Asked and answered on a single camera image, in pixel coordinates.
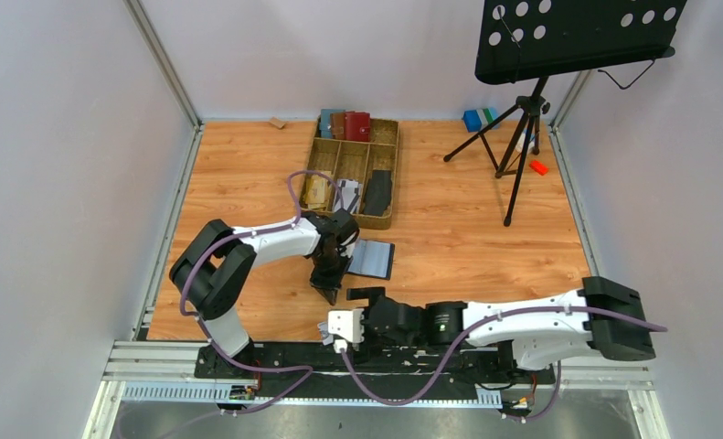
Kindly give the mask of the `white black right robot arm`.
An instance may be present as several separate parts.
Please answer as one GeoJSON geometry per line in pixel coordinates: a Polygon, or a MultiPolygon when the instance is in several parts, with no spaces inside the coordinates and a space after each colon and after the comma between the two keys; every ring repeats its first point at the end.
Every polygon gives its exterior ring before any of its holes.
{"type": "Polygon", "coordinates": [[[438,302],[414,306],[373,291],[364,307],[332,310],[328,333],[336,353],[370,350],[375,343],[405,348],[466,345],[505,348],[519,369],[593,354],[613,361],[654,359],[652,333],[636,290],[601,276],[543,299],[503,303],[438,302]]]}

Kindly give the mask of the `white credit card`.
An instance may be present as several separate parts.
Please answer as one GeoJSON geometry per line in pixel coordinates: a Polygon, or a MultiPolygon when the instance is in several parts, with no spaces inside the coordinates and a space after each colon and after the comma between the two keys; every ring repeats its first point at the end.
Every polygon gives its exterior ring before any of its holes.
{"type": "Polygon", "coordinates": [[[321,342],[323,345],[328,346],[334,342],[333,335],[329,332],[329,326],[327,322],[321,322],[317,325],[321,342]]]}

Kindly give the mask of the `black card holder with sleeves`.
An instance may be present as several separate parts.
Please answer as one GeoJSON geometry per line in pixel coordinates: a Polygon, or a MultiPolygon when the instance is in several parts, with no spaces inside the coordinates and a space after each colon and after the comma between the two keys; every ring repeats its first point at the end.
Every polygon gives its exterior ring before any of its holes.
{"type": "Polygon", "coordinates": [[[355,243],[347,273],[389,280],[393,270],[394,254],[393,243],[359,239],[355,243]]]}

